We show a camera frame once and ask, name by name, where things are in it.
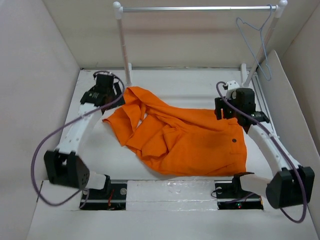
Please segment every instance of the white rack post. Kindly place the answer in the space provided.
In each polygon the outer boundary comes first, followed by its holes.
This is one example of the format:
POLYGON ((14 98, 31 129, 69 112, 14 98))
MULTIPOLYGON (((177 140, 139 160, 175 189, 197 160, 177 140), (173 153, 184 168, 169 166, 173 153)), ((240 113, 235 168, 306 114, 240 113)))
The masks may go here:
MULTIPOLYGON (((272 20, 271 26, 265 36, 264 45, 266 46, 269 42, 271 35, 276 27, 276 24, 281 17, 285 6, 288 4, 287 0, 280 0, 279 5, 272 6, 272 11, 275 12, 275 16, 272 20)), ((243 11, 255 11, 255 12, 268 12, 270 11, 270 6, 188 6, 188 7, 122 7, 121 4, 117 1, 113 3, 114 14, 118 25, 118 31, 120 36, 122 57, 124 61, 124 70, 126 77, 126 84, 130 86, 131 78, 130 78, 130 66, 128 62, 127 48, 125 42, 125 34, 122 25, 122 15, 123 13, 155 13, 155 12, 223 12, 223 11, 235 11, 235 12, 243 12, 243 11)), ((260 49, 257 54, 257 59, 261 58, 261 54, 263 53, 263 47, 260 49)), ((255 62, 252 66, 251 72, 242 85, 248 85, 249 82, 257 68, 258 64, 255 62)))

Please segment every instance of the silver hanging rod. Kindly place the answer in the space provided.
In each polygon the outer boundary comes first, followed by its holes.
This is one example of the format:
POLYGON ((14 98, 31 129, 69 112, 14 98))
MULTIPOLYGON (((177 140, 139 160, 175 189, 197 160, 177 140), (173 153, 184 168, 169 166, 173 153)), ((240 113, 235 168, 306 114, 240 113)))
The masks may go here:
POLYGON ((184 6, 184 7, 124 7, 123 13, 146 13, 146 12, 222 12, 222 11, 257 11, 268 12, 270 6, 184 6))

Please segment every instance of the orange shirt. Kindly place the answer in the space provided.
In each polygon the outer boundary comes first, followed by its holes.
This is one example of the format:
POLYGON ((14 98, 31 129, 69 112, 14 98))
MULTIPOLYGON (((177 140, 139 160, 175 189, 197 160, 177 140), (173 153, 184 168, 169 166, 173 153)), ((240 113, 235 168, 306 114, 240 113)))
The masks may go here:
POLYGON ((169 106, 138 86, 127 88, 124 100, 103 122, 154 171, 178 176, 246 172, 244 134, 235 118, 217 120, 214 110, 169 106))

